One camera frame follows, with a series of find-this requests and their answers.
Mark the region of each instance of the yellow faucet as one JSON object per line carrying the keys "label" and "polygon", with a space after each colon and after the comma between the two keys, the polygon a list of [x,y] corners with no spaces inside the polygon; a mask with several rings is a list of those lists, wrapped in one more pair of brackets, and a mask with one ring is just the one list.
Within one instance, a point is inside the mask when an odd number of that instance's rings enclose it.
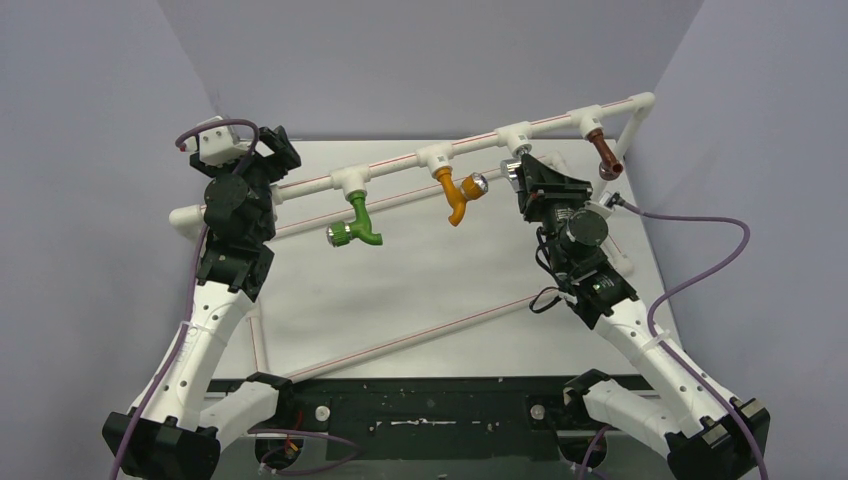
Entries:
{"label": "yellow faucet", "polygon": [[448,204],[453,209],[453,213],[448,217],[448,221],[454,227],[459,225],[462,217],[465,216],[465,204],[471,200],[477,200],[489,191],[489,183],[486,177],[479,173],[472,173],[462,180],[459,188],[453,184],[451,178],[451,167],[442,167],[433,174],[436,180],[442,184],[442,189],[445,191],[445,198]]}

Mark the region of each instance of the green faucet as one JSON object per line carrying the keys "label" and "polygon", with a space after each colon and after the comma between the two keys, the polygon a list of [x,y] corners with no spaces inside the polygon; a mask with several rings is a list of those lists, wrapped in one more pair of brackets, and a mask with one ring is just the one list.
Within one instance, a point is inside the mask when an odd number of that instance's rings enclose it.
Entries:
{"label": "green faucet", "polygon": [[336,222],[327,227],[327,241],[334,247],[350,243],[352,238],[358,238],[368,245],[382,245],[383,236],[371,231],[371,217],[365,209],[365,192],[355,191],[348,195],[347,201],[353,207],[356,219],[350,223]]}

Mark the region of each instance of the wire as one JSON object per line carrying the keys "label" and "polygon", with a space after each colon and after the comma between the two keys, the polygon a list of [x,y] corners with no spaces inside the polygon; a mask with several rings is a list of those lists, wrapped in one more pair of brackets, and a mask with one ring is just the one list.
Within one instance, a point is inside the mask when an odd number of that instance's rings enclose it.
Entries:
{"label": "wire", "polygon": [[[293,430],[297,430],[300,428],[300,424],[303,423],[303,410],[297,411],[297,421],[294,423]],[[291,437],[286,437],[286,443],[283,444],[283,451],[287,451],[287,449],[291,448]]]}
{"label": "wire", "polygon": [[[185,146],[185,141],[194,136],[195,138],[206,130],[217,128],[217,127],[225,127],[231,125],[243,125],[250,127],[253,129],[253,140],[250,142],[250,146],[245,152],[244,156],[239,160],[238,165],[233,170],[234,172],[240,172],[244,169],[246,164],[248,163],[248,159],[253,154],[256,149],[256,144],[259,142],[259,127],[256,126],[255,123],[249,120],[242,119],[227,119],[227,120],[218,120],[216,122],[205,123],[203,125],[199,125],[197,127],[192,128],[191,130],[183,133],[174,144],[177,148],[183,148]],[[153,398],[153,394],[159,389],[159,385],[162,383],[162,380],[165,378],[165,374],[168,373],[168,370],[171,368],[171,365],[174,364],[174,361],[177,358],[180,350],[182,349],[183,343],[185,342],[186,335],[188,334],[188,323],[191,322],[191,315],[193,313],[194,307],[194,290],[197,282],[195,281],[195,277],[197,276],[197,267],[200,263],[200,252],[203,249],[203,242],[206,240],[206,233],[209,227],[204,224],[200,229],[200,235],[197,238],[197,244],[194,247],[194,254],[192,255],[191,260],[191,272],[190,272],[190,280],[188,284],[188,292],[186,293],[186,304],[185,311],[183,313],[183,320],[185,323],[180,324],[179,330],[177,330],[177,338],[174,340],[174,346],[171,348],[171,351],[168,353],[168,356],[165,358],[165,361],[162,363],[162,367],[159,371],[153,375],[153,380],[150,383],[150,387],[144,392],[144,397],[142,397],[141,402],[139,402],[138,406],[133,412],[132,417],[130,417],[130,423],[127,425],[127,429],[124,431],[124,436],[121,438],[121,443],[118,445],[118,449],[115,451],[115,461],[112,462],[112,468],[109,470],[109,480],[116,480],[118,478],[118,472],[121,470],[121,465],[124,463],[124,457],[127,454],[127,449],[129,448],[130,439],[132,438],[133,432],[135,432],[136,427],[138,426],[138,422],[141,420],[141,414],[144,413],[144,409],[147,408],[147,405],[150,403],[150,400]]]}
{"label": "wire", "polygon": [[348,456],[346,456],[346,457],[344,457],[340,460],[336,460],[335,462],[327,464],[327,465],[323,465],[323,466],[315,467],[315,468],[308,468],[308,469],[305,469],[305,470],[294,470],[294,471],[274,470],[274,469],[269,468],[267,465],[265,465],[265,461],[268,460],[269,457],[271,457],[275,453],[278,453],[281,450],[283,450],[283,448],[285,448],[285,446],[271,450],[271,451],[267,452],[265,455],[263,455],[261,459],[259,459],[260,470],[266,469],[266,470],[269,470],[273,475],[280,475],[282,477],[299,477],[299,476],[306,476],[306,475],[314,475],[314,474],[320,473],[320,472],[326,472],[327,470],[331,470],[331,469],[336,468],[338,466],[344,465],[345,463],[347,463],[347,462],[355,459],[356,457],[362,455],[362,453],[365,451],[362,447],[360,447],[356,443],[351,442],[350,440],[348,440],[346,438],[336,437],[334,435],[327,435],[327,434],[317,433],[317,432],[303,432],[303,431],[299,431],[299,430],[285,430],[285,429],[277,429],[277,428],[271,428],[271,429],[269,429],[269,428],[258,428],[258,429],[254,429],[254,430],[249,430],[247,433],[250,433],[250,434],[273,433],[273,434],[283,434],[283,435],[297,435],[297,436],[309,437],[309,438],[320,438],[320,439],[328,440],[328,441],[331,441],[331,442],[341,443],[342,445],[347,445],[348,447],[351,447],[351,448],[354,449],[353,453],[351,453],[350,455],[348,455]]}
{"label": "wire", "polygon": [[[545,420],[545,424],[548,426],[548,428],[551,431],[551,435],[553,436],[553,439],[554,439],[554,445],[557,446],[559,453],[562,454],[563,458],[565,458],[566,460],[571,462],[572,468],[577,468],[579,466],[577,464],[577,462],[572,462],[571,459],[568,458],[568,456],[563,451],[562,446],[559,443],[559,433],[557,433],[556,424],[554,424],[554,421],[551,419],[551,415],[545,415],[544,420]],[[607,477],[605,473],[599,471],[597,468],[593,468],[592,471],[589,472],[589,473],[600,478],[601,480],[609,480],[609,477]]]}
{"label": "wire", "polygon": [[528,305],[528,307],[530,308],[530,311],[531,311],[531,312],[533,312],[533,313],[535,313],[535,314],[545,313],[545,312],[547,312],[548,310],[550,310],[550,309],[554,308],[554,306],[555,306],[557,303],[559,303],[559,302],[560,302],[560,300],[562,300],[562,298],[561,298],[561,297],[556,296],[556,297],[554,297],[554,299],[553,299],[553,300],[551,300],[550,302],[548,302],[548,303],[547,303],[547,305],[545,305],[545,306],[543,306],[543,307],[536,308],[536,302],[538,302],[538,301],[539,301],[539,298],[540,298],[542,295],[544,295],[546,292],[550,292],[551,290],[557,290],[557,291],[558,291],[558,290],[559,290],[559,287],[545,287],[545,288],[543,288],[543,289],[542,289],[539,293],[537,293],[535,297],[533,297],[533,300],[530,300],[530,304]]}
{"label": "wire", "polygon": [[[580,473],[577,474],[577,480],[583,480],[583,477],[586,476],[586,471],[589,468],[589,457],[592,456],[592,452],[595,451],[595,447],[598,445],[598,442],[604,438],[604,434],[607,433],[607,430],[609,429],[609,425],[604,425],[600,430],[598,430],[598,433],[595,434],[592,441],[589,442],[589,448],[586,450],[586,455],[583,456],[583,463],[580,464]],[[603,474],[600,474],[600,472],[596,472],[594,468],[592,469],[592,473],[603,479],[606,478]]]}
{"label": "wire", "polygon": [[[632,204],[630,204],[626,201],[623,201],[622,206],[624,208],[626,208],[627,210],[629,210],[629,211],[631,211],[631,212],[633,212],[637,215],[641,215],[641,216],[646,217],[646,218],[653,218],[653,219],[656,219],[656,220],[672,220],[672,221],[678,221],[678,222],[729,223],[729,224],[732,224],[732,225],[736,225],[737,227],[742,229],[742,240],[739,242],[739,245],[736,247],[736,249],[733,250],[733,252],[730,255],[728,255],[724,260],[717,263],[716,265],[709,268],[708,270],[704,271],[703,273],[695,275],[694,277],[690,278],[689,280],[686,280],[685,282],[675,286],[674,288],[671,288],[670,290],[668,290],[664,294],[660,295],[660,297],[657,298],[654,301],[654,303],[651,304],[651,307],[648,309],[648,329],[650,330],[651,335],[656,338],[657,337],[657,326],[656,326],[656,322],[654,321],[654,314],[656,313],[659,306],[662,305],[662,303],[665,302],[666,300],[668,300],[671,296],[691,287],[692,285],[700,282],[701,280],[704,280],[705,278],[707,278],[707,277],[711,276],[712,274],[718,272],[719,270],[721,270],[724,267],[726,267],[727,265],[729,265],[730,262],[735,260],[736,257],[738,257],[742,253],[742,251],[745,250],[745,247],[748,246],[748,242],[751,239],[751,229],[750,229],[750,227],[748,227],[748,225],[745,222],[743,222],[741,220],[737,220],[735,218],[728,218],[728,217],[694,217],[694,216],[662,215],[662,214],[658,214],[658,213],[648,213],[648,212],[643,212],[641,209],[639,209],[635,205],[632,205]],[[751,448],[751,454],[754,456],[754,460],[757,463],[757,468],[760,471],[760,478],[762,480],[768,480],[769,476],[768,476],[768,471],[766,470],[765,460],[763,459],[763,452],[760,450],[760,446],[757,444],[757,440],[754,438],[754,434],[751,432],[751,429],[748,428],[748,426],[745,424],[745,421],[742,419],[742,417],[739,416],[738,413],[736,413],[736,409],[734,409],[733,406],[730,405],[730,403],[727,400],[725,400],[724,397],[722,397],[722,395],[720,393],[718,393],[718,391],[709,382],[707,382],[705,378],[701,377],[701,375],[686,360],[684,360],[683,357],[681,357],[677,352],[675,352],[674,349],[671,348],[671,346],[669,346],[664,341],[660,341],[659,345],[662,347],[663,350],[665,350],[665,352],[671,358],[674,359],[675,362],[677,362],[681,367],[683,367],[683,369],[686,370],[686,372],[689,373],[689,375],[691,375],[695,380],[697,380],[698,383],[700,383],[701,386],[704,387],[704,389],[706,389],[710,393],[710,395],[712,395],[713,398],[715,398],[715,400],[725,410],[727,410],[727,413],[730,415],[730,417],[733,419],[733,421],[736,423],[736,425],[742,431],[742,435],[745,437],[745,440],[748,441],[748,446]]]}
{"label": "wire", "polygon": [[177,137],[174,141],[174,145],[177,146],[180,150],[185,149],[185,141],[189,139],[189,137],[194,137],[195,143],[197,144],[197,151],[200,151],[200,134],[211,130],[213,128],[218,127],[232,127],[236,125],[241,125],[243,127],[248,127],[253,130],[253,139],[250,141],[250,146],[247,147],[247,151],[244,155],[239,159],[238,165],[233,170],[233,173],[240,173],[242,170],[247,167],[248,159],[250,159],[253,152],[256,150],[256,144],[259,143],[259,127],[256,126],[255,123],[250,120],[245,120],[243,118],[226,118],[224,120],[216,120],[214,122],[204,123],[198,125],[191,130],[184,132],[182,135]]}
{"label": "wire", "polygon": [[[551,254],[548,251],[548,242],[546,241],[546,239],[544,237],[544,233],[542,232],[542,227],[536,228],[536,241],[539,242],[539,246],[536,247],[536,255],[535,255],[536,264],[539,265],[539,267],[542,270],[547,272],[547,274],[550,275],[551,278],[554,279],[554,282],[559,284],[559,278],[557,278],[556,274],[554,273],[553,269],[551,268]],[[528,305],[528,307],[530,308],[531,312],[533,312],[535,314],[545,313],[548,310],[554,308],[554,306],[556,306],[556,304],[558,304],[562,300],[562,297],[556,296],[556,297],[554,297],[553,300],[548,302],[547,305],[545,305],[543,307],[536,308],[536,302],[539,301],[539,297],[544,295],[545,292],[549,292],[551,290],[561,291],[559,287],[545,287],[545,288],[543,288],[539,293],[536,294],[536,297],[533,298],[533,300],[530,301],[530,304]],[[565,303],[570,307],[573,306],[572,303],[569,302],[568,300],[566,300]]]}

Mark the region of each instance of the screw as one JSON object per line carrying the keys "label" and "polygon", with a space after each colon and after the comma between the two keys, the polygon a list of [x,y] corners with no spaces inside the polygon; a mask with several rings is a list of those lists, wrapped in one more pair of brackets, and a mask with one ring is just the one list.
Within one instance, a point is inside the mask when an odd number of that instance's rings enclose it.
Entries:
{"label": "screw", "polygon": [[315,409],[315,420],[326,422],[330,418],[330,409],[324,405]]}
{"label": "screw", "polygon": [[530,417],[533,420],[544,420],[545,419],[545,407],[542,405],[533,405],[530,407]]}

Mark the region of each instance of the black cable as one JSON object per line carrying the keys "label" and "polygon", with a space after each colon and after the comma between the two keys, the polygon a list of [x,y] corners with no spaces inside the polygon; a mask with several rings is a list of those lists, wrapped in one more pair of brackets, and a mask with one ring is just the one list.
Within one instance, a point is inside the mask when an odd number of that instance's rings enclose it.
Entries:
{"label": "black cable", "polygon": [[554,305],[556,305],[557,303],[559,303],[560,300],[562,300],[562,298],[560,298],[560,297],[554,297],[554,299],[551,300],[550,302],[548,302],[547,305],[545,305],[543,307],[536,308],[536,302],[539,301],[539,297],[544,295],[545,292],[549,292],[551,290],[559,290],[559,287],[545,287],[545,288],[542,289],[542,291],[540,291],[538,294],[536,294],[536,297],[533,298],[533,300],[530,301],[529,307],[530,307],[531,312],[533,312],[535,314],[545,313],[548,310],[554,308]]}
{"label": "black cable", "polygon": [[[545,272],[547,272],[547,273],[548,273],[548,275],[550,275],[550,276],[551,276],[551,278],[553,278],[555,282],[559,283],[559,282],[557,281],[557,276],[556,276],[556,274],[555,274],[555,273],[553,272],[553,270],[551,269],[551,254],[550,254],[550,252],[548,251],[548,242],[547,242],[547,241],[545,240],[545,238],[544,238],[544,234],[542,233],[542,227],[539,227],[539,228],[537,228],[537,229],[536,229],[536,241],[538,241],[538,242],[539,242],[539,246],[538,246],[538,247],[536,247],[536,254],[535,254],[536,264],[537,264],[537,265],[539,265],[539,267],[540,267],[542,270],[544,270]],[[557,296],[557,297],[555,297],[553,300],[551,300],[550,302],[548,302],[548,303],[547,303],[547,305],[544,305],[544,306],[542,306],[542,307],[536,308],[536,302],[538,302],[538,301],[539,301],[539,298],[540,298],[542,295],[544,295],[544,294],[545,294],[545,292],[549,292],[549,291],[551,291],[551,290],[559,290],[559,287],[545,287],[545,288],[543,288],[543,289],[542,289],[542,290],[541,290],[541,291],[540,291],[540,292],[536,295],[536,297],[535,297],[535,298],[533,298],[533,300],[531,300],[531,301],[530,301],[529,308],[530,308],[530,311],[531,311],[531,312],[533,312],[533,313],[535,313],[535,314],[537,314],[537,315],[538,315],[538,314],[540,314],[540,313],[545,313],[545,312],[547,312],[548,310],[552,309],[552,308],[553,308],[553,307],[554,307],[557,303],[559,303],[559,302],[560,302],[560,300],[562,300],[562,298],[561,298],[561,297],[558,297],[558,296]]]}

